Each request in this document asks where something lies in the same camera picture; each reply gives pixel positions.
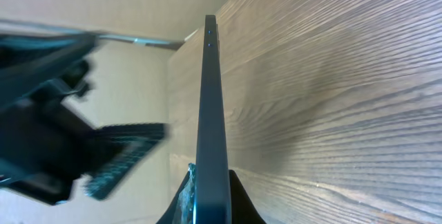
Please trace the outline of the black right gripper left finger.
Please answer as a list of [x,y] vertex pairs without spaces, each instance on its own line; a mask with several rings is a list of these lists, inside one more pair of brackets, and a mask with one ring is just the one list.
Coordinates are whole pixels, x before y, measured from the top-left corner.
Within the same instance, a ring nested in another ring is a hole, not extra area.
[[157,224],[193,224],[195,171],[195,164],[189,163],[186,176]]

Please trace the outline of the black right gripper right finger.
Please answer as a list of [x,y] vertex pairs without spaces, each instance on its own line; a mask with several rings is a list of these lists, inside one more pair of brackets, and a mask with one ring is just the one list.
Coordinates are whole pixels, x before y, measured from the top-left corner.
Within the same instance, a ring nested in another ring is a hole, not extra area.
[[234,170],[229,170],[232,224],[266,224]]

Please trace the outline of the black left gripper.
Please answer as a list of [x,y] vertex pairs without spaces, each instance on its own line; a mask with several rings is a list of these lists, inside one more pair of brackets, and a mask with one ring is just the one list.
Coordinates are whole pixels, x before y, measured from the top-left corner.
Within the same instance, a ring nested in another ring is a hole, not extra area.
[[[70,198],[88,170],[92,128],[62,101],[89,90],[85,57],[96,45],[92,34],[1,35],[1,188],[47,205]],[[107,199],[165,137],[164,123],[95,129],[85,195]]]

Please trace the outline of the dark blue smartphone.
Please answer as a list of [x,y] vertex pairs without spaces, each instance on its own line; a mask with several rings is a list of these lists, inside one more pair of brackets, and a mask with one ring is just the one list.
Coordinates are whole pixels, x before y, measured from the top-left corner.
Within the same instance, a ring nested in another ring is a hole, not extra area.
[[231,191],[218,25],[214,15],[205,17],[195,167],[194,222],[230,223]]

